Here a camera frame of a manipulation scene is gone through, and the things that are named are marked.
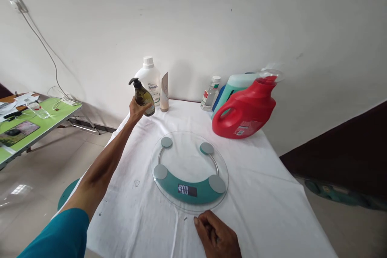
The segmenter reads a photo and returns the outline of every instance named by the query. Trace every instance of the white tablecloth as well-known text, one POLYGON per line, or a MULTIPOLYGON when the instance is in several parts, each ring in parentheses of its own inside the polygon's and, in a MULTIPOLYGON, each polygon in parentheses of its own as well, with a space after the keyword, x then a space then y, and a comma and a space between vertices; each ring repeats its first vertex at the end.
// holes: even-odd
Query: white tablecloth
POLYGON ((336 257, 304 188, 281 163, 262 130, 247 139, 219 137, 199 104, 175 100, 170 100, 168 112, 157 107, 153 116, 143 117, 134 128, 90 223, 89 249, 104 258, 205 257, 193 216, 161 194, 151 173, 154 145, 178 130, 204 137, 221 152, 229 189, 213 212, 237 233, 243 257, 336 257))

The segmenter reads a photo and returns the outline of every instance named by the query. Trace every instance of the digital bathroom scale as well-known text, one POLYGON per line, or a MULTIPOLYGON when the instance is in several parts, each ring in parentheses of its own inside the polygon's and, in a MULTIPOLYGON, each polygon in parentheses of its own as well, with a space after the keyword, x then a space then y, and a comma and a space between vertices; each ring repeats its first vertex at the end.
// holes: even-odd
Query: digital bathroom scale
POLYGON ((229 176, 216 148, 187 131, 166 134, 152 152, 152 174, 163 195, 186 211, 204 211, 224 198, 229 176))

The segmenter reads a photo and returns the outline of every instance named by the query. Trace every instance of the clear plastic cup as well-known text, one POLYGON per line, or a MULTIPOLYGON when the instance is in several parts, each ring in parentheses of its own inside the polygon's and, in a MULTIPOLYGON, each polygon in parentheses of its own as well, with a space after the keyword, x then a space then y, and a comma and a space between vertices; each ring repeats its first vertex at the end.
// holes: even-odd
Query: clear plastic cup
POLYGON ((50 114, 36 102, 27 104, 27 107, 42 119, 50 117, 50 114))

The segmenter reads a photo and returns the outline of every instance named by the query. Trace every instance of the wall outlet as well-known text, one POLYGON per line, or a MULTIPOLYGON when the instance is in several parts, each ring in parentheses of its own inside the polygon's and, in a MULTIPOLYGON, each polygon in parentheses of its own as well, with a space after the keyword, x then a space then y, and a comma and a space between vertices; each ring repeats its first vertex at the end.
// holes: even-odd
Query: wall outlet
POLYGON ((8 0, 11 3, 11 6, 17 10, 18 13, 27 13, 28 9, 24 5, 22 0, 8 0))

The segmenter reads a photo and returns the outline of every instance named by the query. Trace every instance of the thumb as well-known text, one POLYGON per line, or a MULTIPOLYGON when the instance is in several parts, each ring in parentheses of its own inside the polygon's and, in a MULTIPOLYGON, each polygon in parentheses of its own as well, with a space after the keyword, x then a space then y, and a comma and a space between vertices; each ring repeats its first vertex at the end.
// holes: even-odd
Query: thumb
POLYGON ((199 220, 197 217, 194 217, 193 220, 196 227, 196 231, 198 232, 199 238, 202 241, 204 250, 206 250, 207 247, 211 246, 211 241, 210 241, 210 238, 208 237, 207 230, 204 227, 201 220, 199 220))

